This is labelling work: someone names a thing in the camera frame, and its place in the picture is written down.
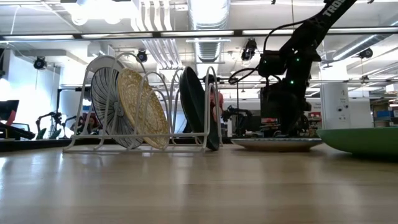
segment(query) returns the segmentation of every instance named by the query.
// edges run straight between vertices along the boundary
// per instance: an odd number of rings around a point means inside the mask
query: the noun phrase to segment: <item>plate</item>
[[[322,143],[319,138],[237,138],[231,141],[246,149],[270,152],[308,151],[311,147]]]
[[[185,117],[194,133],[203,133],[205,127],[205,91],[201,86],[198,76],[190,67],[186,67],[180,78],[181,106]],[[212,119],[210,111],[210,134],[206,147],[217,151],[220,147],[220,139],[217,132],[217,123]]]
[[[155,93],[152,93],[148,102],[146,120],[144,121],[145,100],[152,88],[148,82],[144,82],[142,93],[139,93],[139,85],[142,77],[140,74],[125,68],[118,77],[119,99],[124,112],[132,126],[137,128],[138,134],[168,134],[166,116],[163,107]],[[138,126],[136,121],[137,96],[141,94],[141,106],[138,114]],[[165,149],[169,143],[169,137],[144,137],[145,142],[157,149]]]
[[[330,147],[355,154],[398,156],[398,128],[352,128],[318,130]]]
[[[117,90],[118,75],[119,72],[116,69],[111,74],[111,67],[103,67],[95,72],[91,81],[91,101],[93,103],[93,109],[95,114],[97,115],[98,121],[103,126],[103,124],[105,123],[106,97],[109,89],[109,107],[106,122],[106,133],[134,134],[134,128],[130,125],[130,122],[125,115],[123,109],[121,108],[121,104],[119,102],[119,93]],[[123,147],[129,147],[132,145],[132,148],[140,146],[144,141],[142,138],[113,139]]]

